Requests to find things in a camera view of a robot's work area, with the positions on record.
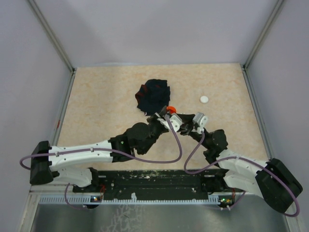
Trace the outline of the orange earbud case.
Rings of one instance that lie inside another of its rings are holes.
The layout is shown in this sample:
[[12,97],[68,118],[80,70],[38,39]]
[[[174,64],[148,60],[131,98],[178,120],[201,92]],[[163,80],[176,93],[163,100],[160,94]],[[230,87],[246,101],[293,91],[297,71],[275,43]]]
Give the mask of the orange earbud case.
[[177,113],[177,110],[173,106],[167,106],[166,107],[167,112],[170,114]]

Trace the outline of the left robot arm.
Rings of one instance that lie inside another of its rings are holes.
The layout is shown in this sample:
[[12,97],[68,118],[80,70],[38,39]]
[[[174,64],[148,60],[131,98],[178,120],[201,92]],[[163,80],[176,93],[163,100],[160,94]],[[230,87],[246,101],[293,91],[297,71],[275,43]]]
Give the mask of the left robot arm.
[[70,183],[94,192],[100,187],[98,173],[90,166],[81,168],[82,164],[147,162],[141,156],[163,133],[171,131],[173,116],[174,112],[164,107],[150,116],[147,123],[136,123],[123,134],[89,145],[51,146],[49,141],[40,141],[29,156],[29,182],[32,186]]

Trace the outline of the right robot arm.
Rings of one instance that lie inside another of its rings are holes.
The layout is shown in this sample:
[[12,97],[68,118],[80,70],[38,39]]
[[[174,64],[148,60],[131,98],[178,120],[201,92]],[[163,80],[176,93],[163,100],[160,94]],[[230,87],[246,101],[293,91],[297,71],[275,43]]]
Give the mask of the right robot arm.
[[203,155],[208,166],[217,166],[226,171],[216,178],[216,187],[221,191],[240,189],[262,198],[272,209],[287,214],[292,204],[296,217],[300,213],[297,197],[303,188],[284,163],[276,158],[256,160],[233,152],[223,129],[208,132],[208,118],[203,113],[191,115],[174,114],[181,135],[188,135],[206,150]]

